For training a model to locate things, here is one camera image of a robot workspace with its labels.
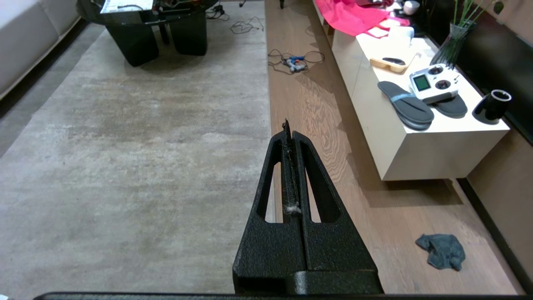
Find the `gray cloth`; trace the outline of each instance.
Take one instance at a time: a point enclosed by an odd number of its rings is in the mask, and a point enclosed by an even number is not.
[[[465,251],[453,234],[422,234],[416,240],[416,244],[429,252],[428,264],[437,269],[461,270],[461,263],[465,260]]]

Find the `glass vase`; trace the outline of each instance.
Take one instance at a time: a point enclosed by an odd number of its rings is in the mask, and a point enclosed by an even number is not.
[[[439,51],[437,51],[431,60],[431,64],[445,64],[450,69],[454,69],[461,47],[463,47],[466,36],[471,31],[472,27],[460,27],[450,23],[450,33],[444,43],[440,46]]]

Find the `table top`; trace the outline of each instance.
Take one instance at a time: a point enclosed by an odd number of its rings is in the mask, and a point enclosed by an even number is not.
[[[373,53],[380,51],[380,49],[383,48],[382,43],[386,42],[385,38],[379,40],[367,34],[360,34],[356,37],[356,39],[368,59],[373,56]],[[371,66],[376,74],[377,79],[379,81],[394,82],[404,90],[410,91],[409,74],[428,67],[431,59],[437,51],[437,47],[428,38],[413,38],[410,48],[415,50],[417,53],[403,74],[397,74],[389,70]],[[435,108],[432,108],[432,111],[435,114],[435,119],[431,123],[431,126],[427,130],[416,131],[404,125],[407,133],[509,130],[507,124],[505,124],[505,122],[502,120],[500,120],[498,124],[489,125],[479,122],[472,116],[472,111],[481,101],[482,96],[462,74],[458,73],[458,75],[459,95],[461,98],[463,98],[468,108],[466,115],[460,119],[453,119],[444,116]]]
[[[159,14],[151,11],[130,11],[101,14],[105,0],[78,0],[76,10],[79,15],[93,23],[106,26],[154,26],[188,18],[193,14],[204,12],[215,5],[218,0],[200,0],[179,4],[173,9],[165,9]]]

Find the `pink bag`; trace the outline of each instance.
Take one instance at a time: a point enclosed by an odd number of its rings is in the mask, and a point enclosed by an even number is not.
[[[351,36],[356,36],[378,25],[388,12],[359,7],[354,0],[316,0],[320,13],[328,24]]]

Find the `gray slipper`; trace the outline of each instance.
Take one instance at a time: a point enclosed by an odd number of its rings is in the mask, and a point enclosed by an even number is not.
[[[377,87],[390,99],[400,120],[415,130],[424,130],[431,125],[435,115],[414,94],[389,81],[378,82]]]
[[[465,101],[463,101],[463,98],[459,95],[451,99],[436,102],[433,104],[433,107],[435,107],[439,113],[455,119],[464,117],[468,112]]]

